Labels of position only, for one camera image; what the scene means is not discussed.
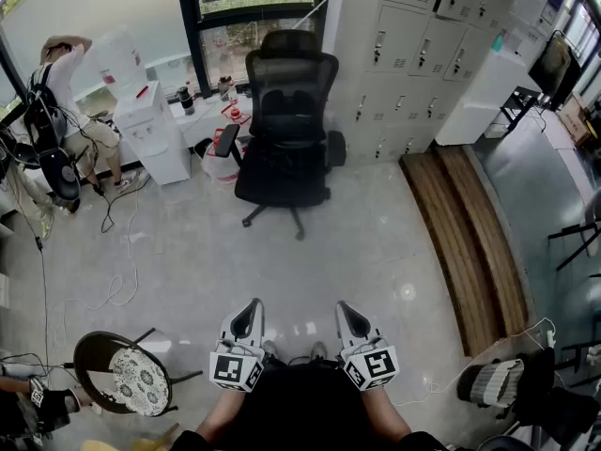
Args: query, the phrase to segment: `chair armrest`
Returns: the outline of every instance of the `chair armrest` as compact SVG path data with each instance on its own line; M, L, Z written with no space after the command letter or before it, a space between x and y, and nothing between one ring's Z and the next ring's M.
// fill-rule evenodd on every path
M229 124L225 127L219 137L217 147L215 148L215 155L217 157L229 157L232 147L236 145L236 136L238 135L239 130L240 125L238 124Z

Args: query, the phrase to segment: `khaki shorts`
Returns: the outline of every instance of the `khaki shorts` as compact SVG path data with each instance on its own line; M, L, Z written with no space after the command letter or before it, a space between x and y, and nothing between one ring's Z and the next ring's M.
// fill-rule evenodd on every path
M87 177L94 171L95 160L111 159L117 154L119 135L108 125L97 120L90 120L83 132L77 132L67 137L63 147L72 157L79 157L85 151L84 156L77 163L77 167L84 177Z

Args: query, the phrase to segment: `wooden step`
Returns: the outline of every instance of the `wooden step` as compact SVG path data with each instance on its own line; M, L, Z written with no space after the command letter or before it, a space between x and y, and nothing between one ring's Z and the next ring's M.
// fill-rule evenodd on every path
M458 202L468 214L482 250L485 271L492 278L492 299L501 310L500 328L508 335L520 333L528 319L524 294L509 245L482 182L461 147L437 147L435 153L458 194Z
M404 156L401 167L439 257L464 352L477 356L503 333L493 284L465 207L433 154Z

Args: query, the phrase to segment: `patterned cushion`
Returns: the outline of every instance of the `patterned cushion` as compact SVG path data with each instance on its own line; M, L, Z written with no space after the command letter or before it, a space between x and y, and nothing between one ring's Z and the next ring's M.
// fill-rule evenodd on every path
M169 402L167 377L143 352L119 350L112 359L120 400L143 416L161 414Z

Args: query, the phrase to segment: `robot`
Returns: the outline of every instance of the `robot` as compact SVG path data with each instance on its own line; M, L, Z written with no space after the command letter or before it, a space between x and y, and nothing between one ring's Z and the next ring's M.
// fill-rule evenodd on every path
M378 323L345 301L336 305L335 316L342 340L339 367L360 391L390 382L399 373L396 351ZM265 368L261 348L264 329L264 306L259 299L228 314L222 321L217 347L210 354L210 380L223 389L251 393Z

